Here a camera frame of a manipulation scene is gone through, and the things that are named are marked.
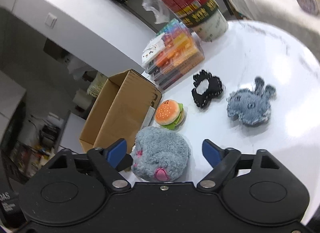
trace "gray fur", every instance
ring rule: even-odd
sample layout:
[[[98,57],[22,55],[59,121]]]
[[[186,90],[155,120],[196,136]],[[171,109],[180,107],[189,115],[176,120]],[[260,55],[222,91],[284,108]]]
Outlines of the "gray fur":
[[[148,126],[140,130],[136,136],[132,172],[144,180],[158,182],[155,172],[164,168],[174,181],[182,175],[187,166],[190,149],[181,135],[174,131]]]
[[[239,120],[247,125],[255,125],[267,121],[271,115],[269,99],[275,94],[276,89],[267,85],[263,90],[264,81],[261,77],[254,79],[256,88],[254,91],[240,89],[230,94],[227,99],[228,116],[239,117]]]

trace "open cardboard box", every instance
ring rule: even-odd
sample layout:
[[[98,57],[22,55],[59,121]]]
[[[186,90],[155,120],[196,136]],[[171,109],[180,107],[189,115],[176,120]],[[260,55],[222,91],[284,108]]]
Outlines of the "open cardboard box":
[[[130,153],[136,134],[149,125],[160,100],[155,85],[133,69],[109,77],[80,134],[84,152],[124,138]]]

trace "black scrunchie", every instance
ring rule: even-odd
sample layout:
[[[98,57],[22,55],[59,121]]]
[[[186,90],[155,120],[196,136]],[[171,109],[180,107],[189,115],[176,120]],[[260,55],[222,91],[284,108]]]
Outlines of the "black scrunchie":
[[[208,89],[202,94],[197,93],[197,87],[199,84],[207,79],[209,82]],[[195,86],[194,89],[192,89],[192,97],[195,101],[197,107],[205,108],[208,103],[213,99],[214,97],[219,96],[223,92],[222,88],[222,82],[219,77],[212,76],[212,74],[209,72],[206,72],[205,70],[201,70],[199,74],[196,74],[193,76],[193,85]]]

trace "blue gripper pad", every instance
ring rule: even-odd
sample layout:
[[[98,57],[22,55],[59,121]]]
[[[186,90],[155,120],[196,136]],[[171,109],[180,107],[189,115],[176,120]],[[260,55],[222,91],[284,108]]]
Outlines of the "blue gripper pad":
[[[115,168],[127,153],[127,142],[125,139],[121,138],[109,146],[106,151],[107,162]]]
[[[212,168],[214,168],[223,159],[224,150],[222,150],[210,140],[206,139],[202,143],[202,155],[204,156],[204,158],[206,158]]]

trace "white round table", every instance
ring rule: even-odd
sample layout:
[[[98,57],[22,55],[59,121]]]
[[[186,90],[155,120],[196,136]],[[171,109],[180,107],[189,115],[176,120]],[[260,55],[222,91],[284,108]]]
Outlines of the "white round table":
[[[178,80],[163,95],[183,103],[186,120],[177,129],[191,148],[188,168],[179,181],[195,185],[212,167],[202,156],[202,142],[210,139],[221,148],[233,147],[255,154],[267,149],[307,187],[310,204],[306,224],[320,203],[320,66],[301,42],[276,27],[254,21],[231,21],[227,32],[212,43],[202,43],[205,61]],[[221,78],[225,92],[207,110],[193,102],[192,76],[205,69]],[[271,119],[249,127],[227,116],[229,94],[252,86],[261,76],[276,87]],[[133,185],[131,172],[124,175]]]

